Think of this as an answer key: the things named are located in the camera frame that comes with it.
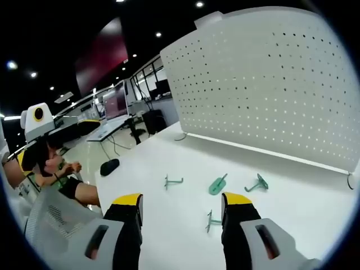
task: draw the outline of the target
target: white mesh chair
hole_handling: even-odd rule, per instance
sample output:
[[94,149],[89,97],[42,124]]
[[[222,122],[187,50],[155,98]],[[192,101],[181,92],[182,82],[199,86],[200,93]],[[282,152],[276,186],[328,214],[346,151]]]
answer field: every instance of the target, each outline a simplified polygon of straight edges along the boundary
[[102,218],[54,187],[42,188],[31,210],[25,236],[47,263],[66,253],[73,234],[96,218]]

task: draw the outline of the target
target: computer mouse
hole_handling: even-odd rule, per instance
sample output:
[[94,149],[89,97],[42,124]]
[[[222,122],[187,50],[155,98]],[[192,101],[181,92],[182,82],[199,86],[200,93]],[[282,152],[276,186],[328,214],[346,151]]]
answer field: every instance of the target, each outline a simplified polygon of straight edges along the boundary
[[100,167],[100,175],[108,176],[120,165],[120,161],[118,159],[111,159],[105,163],[103,163]]

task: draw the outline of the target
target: white table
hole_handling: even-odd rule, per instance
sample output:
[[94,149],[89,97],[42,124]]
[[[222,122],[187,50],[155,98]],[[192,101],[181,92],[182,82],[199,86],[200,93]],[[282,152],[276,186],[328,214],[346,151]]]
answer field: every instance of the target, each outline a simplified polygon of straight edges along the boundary
[[[174,141],[181,137],[176,123],[128,151],[109,176],[95,175],[103,213],[121,195],[144,194],[140,269],[226,268],[221,226],[205,230],[210,209],[214,219],[221,218],[221,196],[208,194],[208,187],[225,173],[223,191],[247,196],[262,218],[294,237],[307,258],[322,260],[332,249],[356,201],[345,175],[191,136]],[[245,192],[257,173],[269,190]],[[184,183],[166,191],[166,174]]]

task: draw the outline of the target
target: computer monitor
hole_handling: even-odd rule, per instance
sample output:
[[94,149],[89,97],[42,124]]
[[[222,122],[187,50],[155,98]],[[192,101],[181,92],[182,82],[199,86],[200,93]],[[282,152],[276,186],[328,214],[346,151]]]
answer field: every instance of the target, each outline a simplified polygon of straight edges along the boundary
[[110,120],[122,115],[128,115],[128,105],[124,83],[120,82],[109,93],[103,96],[106,119]]

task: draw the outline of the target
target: green plastic hook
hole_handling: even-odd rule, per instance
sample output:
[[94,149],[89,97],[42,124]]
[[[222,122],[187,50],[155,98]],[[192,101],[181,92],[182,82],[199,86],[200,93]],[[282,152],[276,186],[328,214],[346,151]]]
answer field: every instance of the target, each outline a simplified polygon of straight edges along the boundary
[[168,175],[166,175],[166,177],[165,177],[165,188],[166,188],[166,190],[168,190],[168,185],[169,185],[169,183],[177,183],[177,184],[181,184],[182,182],[184,182],[184,178],[181,178],[181,181],[169,181],[168,180],[169,178],[168,178]]
[[207,233],[209,233],[210,231],[210,226],[212,223],[215,223],[215,224],[221,224],[222,221],[221,220],[215,220],[213,219],[213,210],[210,211],[210,213],[208,214],[209,216],[209,221],[208,221],[208,225],[205,227]]
[[253,186],[252,188],[250,188],[250,189],[245,187],[245,191],[250,192],[251,190],[253,190],[256,187],[262,187],[262,188],[264,188],[266,190],[269,189],[268,183],[264,180],[264,178],[261,177],[260,174],[258,174],[258,183],[255,186]]
[[225,177],[227,173],[223,177],[217,178],[209,187],[209,193],[211,195],[217,195],[226,185]]

